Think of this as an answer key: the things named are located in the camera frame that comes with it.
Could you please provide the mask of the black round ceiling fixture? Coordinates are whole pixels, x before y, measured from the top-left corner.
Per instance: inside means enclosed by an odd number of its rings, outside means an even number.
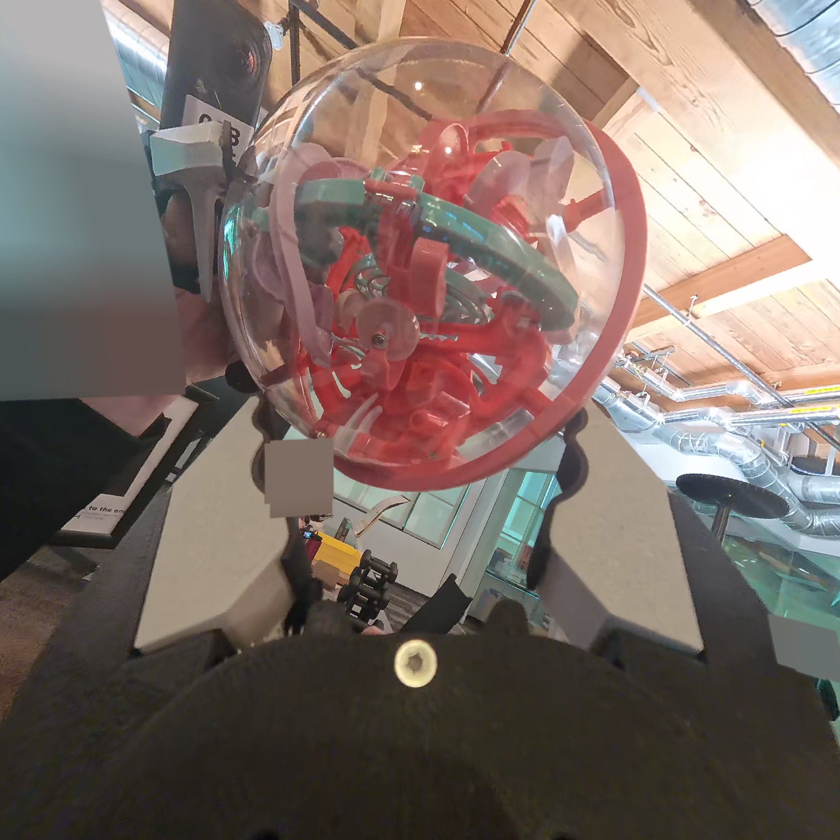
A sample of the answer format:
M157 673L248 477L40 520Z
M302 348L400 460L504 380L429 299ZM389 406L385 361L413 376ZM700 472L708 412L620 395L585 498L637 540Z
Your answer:
M790 512L788 502L772 491L725 476L683 474L677 477L676 488L694 502L715 507L710 530L720 544L733 512L760 520L781 519Z

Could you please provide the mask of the metal ceiling pipe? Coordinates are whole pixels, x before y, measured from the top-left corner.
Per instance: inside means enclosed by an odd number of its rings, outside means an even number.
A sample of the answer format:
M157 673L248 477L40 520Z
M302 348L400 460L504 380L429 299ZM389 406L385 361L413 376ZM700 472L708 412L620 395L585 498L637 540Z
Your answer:
M706 344L711 350L716 352L724 361L726 361L732 368L734 368L737 372L739 372L745 379L747 379L750 383L754 386L759 388L763 393L767 394L775 400L777 403L782 405L786 405L787 402L785 398L781 396L781 394L770 385L768 382L763 380L761 376L756 373L752 368L748 367L745 363L741 362L740 359L730 353L725 347L723 347L718 341L712 338L706 331L701 329L697 326L695 320L692 317L681 310L678 310L673 304L667 302L655 289L651 288L647 283L643 284L643 293L645 294L648 300L654 303L654 305L661 310L664 314L668 315L672 319L676 320L682 327L687 329L690 333L694 334L700 341Z

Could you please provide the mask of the black framed white sign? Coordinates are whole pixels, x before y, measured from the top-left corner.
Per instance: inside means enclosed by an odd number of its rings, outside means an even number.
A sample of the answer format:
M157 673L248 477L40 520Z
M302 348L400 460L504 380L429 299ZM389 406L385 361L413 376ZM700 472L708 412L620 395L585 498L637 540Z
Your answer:
M141 442L140 452L95 497L59 530L52 546L110 550L115 548L175 473L182 457L203 436L203 422L216 397L190 386L164 410L160 431Z

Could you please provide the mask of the silver ventilation duct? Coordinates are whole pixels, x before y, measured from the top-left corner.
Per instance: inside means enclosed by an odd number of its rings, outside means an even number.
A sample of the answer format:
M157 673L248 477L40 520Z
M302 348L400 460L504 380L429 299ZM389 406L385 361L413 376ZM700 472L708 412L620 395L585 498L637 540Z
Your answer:
M748 1L839 111L839 1Z
M807 508L794 489L791 473L782 468L781 459L766 447L732 432L700 433L666 423L655 405L641 403L610 379L604 380L594 399L624 434L647 442L656 441L682 455L727 460L747 483L768 490L786 502L789 510L781 520L791 530L814 538L838 538L838 507L820 511Z

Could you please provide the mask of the black dumbbell rack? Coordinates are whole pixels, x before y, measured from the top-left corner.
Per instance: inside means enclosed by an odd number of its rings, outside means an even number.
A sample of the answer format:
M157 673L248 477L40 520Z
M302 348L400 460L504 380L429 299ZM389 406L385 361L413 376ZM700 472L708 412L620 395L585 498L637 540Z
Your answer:
M337 596L350 625L357 634L370 627L383 629L379 615L387 607L390 589L396 582L399 567L375 557L369 549L362 552L357 567Z

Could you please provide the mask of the clear red maze ball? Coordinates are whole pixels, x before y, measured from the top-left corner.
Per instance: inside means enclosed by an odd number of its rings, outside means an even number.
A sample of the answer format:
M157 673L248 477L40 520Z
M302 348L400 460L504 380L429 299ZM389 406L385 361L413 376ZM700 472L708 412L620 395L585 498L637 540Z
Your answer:
M278 414L372 487L513 466L587 403L647 258L616 142L508 56L408 37L280 100L229 188L219 281Z

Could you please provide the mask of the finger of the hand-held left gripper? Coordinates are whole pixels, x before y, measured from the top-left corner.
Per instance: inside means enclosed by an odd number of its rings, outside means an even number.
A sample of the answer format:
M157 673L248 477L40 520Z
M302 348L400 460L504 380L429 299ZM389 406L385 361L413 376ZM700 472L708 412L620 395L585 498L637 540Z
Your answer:
M210 302L217 269L221 205L237 175L247 128L238 123L195 123L150 133L150 172L160 214L174 195L185 195L192 212L196 278L182 287Z

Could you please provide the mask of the black flat panel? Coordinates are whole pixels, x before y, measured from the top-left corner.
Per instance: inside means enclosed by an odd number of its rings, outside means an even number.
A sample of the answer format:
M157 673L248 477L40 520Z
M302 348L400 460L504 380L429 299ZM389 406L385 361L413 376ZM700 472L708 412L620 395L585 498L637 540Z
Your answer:
M449 634L459 624L471 604L450 574L440 588L402 626L401 634Z

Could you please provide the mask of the yellow plastic bin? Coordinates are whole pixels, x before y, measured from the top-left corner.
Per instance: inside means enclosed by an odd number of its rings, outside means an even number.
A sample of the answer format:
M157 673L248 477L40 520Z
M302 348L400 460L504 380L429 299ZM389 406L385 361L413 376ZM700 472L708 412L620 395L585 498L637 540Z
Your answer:
M313 575L328 588L348 584L360 565L361 551L324 532L318 532L318 536L320 545L311 562Z

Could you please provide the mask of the person's left hand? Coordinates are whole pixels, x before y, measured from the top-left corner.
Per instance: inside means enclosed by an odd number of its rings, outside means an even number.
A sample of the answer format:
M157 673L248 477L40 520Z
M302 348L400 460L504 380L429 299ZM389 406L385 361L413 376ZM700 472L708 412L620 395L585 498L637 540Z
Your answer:
M224 312L217 299L206 302L186 290L175 289L175 303L183 342L185 384L212 380L237 359ZM107 396L81 402L124 432L142 436L177 395Z

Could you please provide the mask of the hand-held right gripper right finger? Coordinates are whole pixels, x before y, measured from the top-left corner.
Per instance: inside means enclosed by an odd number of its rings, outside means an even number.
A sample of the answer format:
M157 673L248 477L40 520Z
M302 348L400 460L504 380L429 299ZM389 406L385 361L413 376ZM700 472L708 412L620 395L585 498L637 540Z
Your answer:
M665 484L597 402L563 428L560 493L527 569L547 636L596 650L625 632L688 655L703 649Z

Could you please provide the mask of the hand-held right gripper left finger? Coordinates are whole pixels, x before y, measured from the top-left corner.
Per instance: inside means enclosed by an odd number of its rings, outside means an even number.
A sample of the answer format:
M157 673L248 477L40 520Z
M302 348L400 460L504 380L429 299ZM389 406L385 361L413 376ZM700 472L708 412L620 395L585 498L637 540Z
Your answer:
M254 478L266 442L251 396L174 483L134 638L152 654L219 631L236 651L280 637L294 602L281 564L298 525Z

